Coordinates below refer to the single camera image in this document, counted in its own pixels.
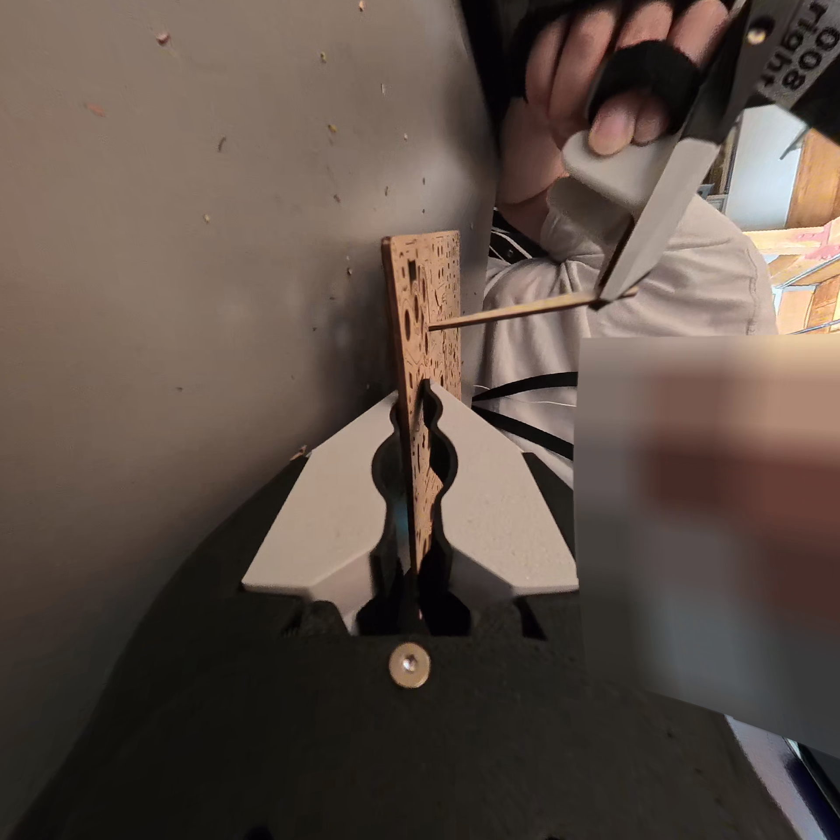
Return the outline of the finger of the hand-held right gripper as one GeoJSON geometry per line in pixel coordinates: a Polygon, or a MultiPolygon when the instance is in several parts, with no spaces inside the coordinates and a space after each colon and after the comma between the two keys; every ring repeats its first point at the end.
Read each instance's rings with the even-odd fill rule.
{"type": "Polygon", "coordinates": [[[656,267],[719,149],[718,143],[708,140],[677,142],[631,234],[605,273],[600,301],[622,297],[656,267]]]}

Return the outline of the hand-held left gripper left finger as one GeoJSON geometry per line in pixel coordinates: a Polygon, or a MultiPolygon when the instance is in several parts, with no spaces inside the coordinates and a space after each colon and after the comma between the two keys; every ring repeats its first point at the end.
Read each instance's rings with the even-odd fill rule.
{"type": "Polygon", "coordinates": [[[392,392],[305,458],[241,583],[247,592],[330,602],[352,634],[360,610],[403,569],[382,468],[399,466],[392,392]]]}

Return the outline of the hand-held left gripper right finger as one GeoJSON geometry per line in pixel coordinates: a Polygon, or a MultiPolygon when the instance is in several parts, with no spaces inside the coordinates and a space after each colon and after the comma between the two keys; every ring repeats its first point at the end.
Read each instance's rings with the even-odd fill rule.
{"type": "Polygon", "coordinates": [[[455,477],[440,503],[459,599],[575,592],[575,562],[522,451],[438,383],[437,430],[452,445],[455,477]]]}

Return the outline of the thin wooden stick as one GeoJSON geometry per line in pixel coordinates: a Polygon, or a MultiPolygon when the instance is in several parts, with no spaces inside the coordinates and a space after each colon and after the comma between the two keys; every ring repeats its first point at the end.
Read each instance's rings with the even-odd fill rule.
{"type": "Polygon", "coordinates": [[[447,329],[460,329],[488,322],[526,318],[538,314],[560,312],[580,307],[601,306],[608,303],[609,301],[598,297],[598,294],[594,291],[572,292],[540,301],[521,303],[505,308],[496,308],[456,318],[449,318],[441,322],[429,324],[428,330],[443,331],[447,329]]]}

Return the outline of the laser-cut plywood parts sheet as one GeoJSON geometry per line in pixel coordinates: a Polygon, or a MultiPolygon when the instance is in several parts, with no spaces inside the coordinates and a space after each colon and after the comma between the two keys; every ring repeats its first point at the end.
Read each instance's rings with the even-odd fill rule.
{"type": "Polygon", "coordinates": [[[430,632],[469,629],[469,610],[449,590],[453,553],[440,510],[455,477],[457,458],[448,439],[438,432],[443,399],[432,388],[438,385],[461,397],[459,332],[433,330],[461,313],[459,233],[387,237],[381,255],[406,489],[408,580],[416,595],[416,611],[430,632]]]}

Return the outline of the person's right hand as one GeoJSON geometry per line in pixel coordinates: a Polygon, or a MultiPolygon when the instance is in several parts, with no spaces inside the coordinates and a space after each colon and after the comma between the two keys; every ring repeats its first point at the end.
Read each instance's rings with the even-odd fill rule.
{"type": "Polygon", "coordinates": [[[679,17],[667,2],[642,3],[627,16],[618,2],[610,2],[547,26],[528,58],[526,99],[511,103],[500,128],[496,207],[509,225],[539,240],[550,188],[566,175],[562,148],[575,133],[589,128],[591,151],[607,156],[666,132],[665,105],[643,91],[610,98],[587,122],[586,102],[605,58],[638,43],[664,40],[700,66],[728,16],[718,1],[694,2],[679,17]]]}

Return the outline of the person's white jacket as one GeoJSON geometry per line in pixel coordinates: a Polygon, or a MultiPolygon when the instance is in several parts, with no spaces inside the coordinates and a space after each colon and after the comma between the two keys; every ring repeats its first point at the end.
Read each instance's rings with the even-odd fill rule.
{"type": "MultiPolygon", "coordinates": [[[[494,213],[484,309],[593,291],[621,222],[594,232],[550,213],[538,243],[494,213]]],[[[589,338],[776,334],[770,275],[752,242],[702,200],[634,297],[485,325],[474,407],[572,485],[581,343],[589,338]]]]}

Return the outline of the brown cardboard box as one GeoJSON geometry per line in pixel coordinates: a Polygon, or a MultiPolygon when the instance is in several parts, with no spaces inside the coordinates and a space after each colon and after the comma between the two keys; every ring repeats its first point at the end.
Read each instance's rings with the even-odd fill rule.
{"type": "Polygon", "coordinates": [[[839,147],[810,130],[801,147],[787,228],[821,227],[839,216],[839,147]]]}

